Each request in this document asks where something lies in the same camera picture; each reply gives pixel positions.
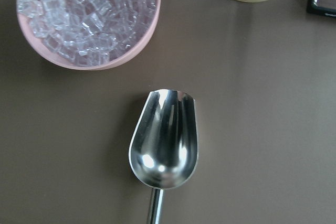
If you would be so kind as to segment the steel ice scoop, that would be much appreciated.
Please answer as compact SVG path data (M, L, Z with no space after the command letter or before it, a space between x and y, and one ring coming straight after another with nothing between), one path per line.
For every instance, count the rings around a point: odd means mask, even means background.
M160 223L165 191L190 179L198 154L195 100L182 91L151 91L128 152L134 175L152 189L147 223Z

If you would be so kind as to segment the clear ice cubes pile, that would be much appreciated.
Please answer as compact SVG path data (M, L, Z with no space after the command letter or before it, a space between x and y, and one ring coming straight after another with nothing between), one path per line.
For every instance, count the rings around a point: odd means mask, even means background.
M156 0L17 0L33 35L77 67L100 66L146 33Z

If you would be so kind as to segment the pink bowl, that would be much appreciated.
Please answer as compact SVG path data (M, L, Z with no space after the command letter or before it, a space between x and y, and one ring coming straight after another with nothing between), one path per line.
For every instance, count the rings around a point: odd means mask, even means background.
M160 14L160 7L161 7L161 0L156 0L156 10L154 13L153 20L147 29L146 33L142 36L142 38L124 55L118 57L117 59L105 63L100 66L92 66L92 67L77 67L73 63L69 62L68 60L64 59L57 53L50 52L47 47L43 45L40 39L36 38L33 35L32 29L28 25L28 17L24 16L23 14L17 13L17 19L21 31L26 38L27 42L31 45L31 47L44 59L48 60L49 62L61 66L67 69L74 69L74 70L105 70L120 66L129 60L133 59L137 56L149 43L150 39L152 38L154 31L156 29L156 25L158 23L159 14Z

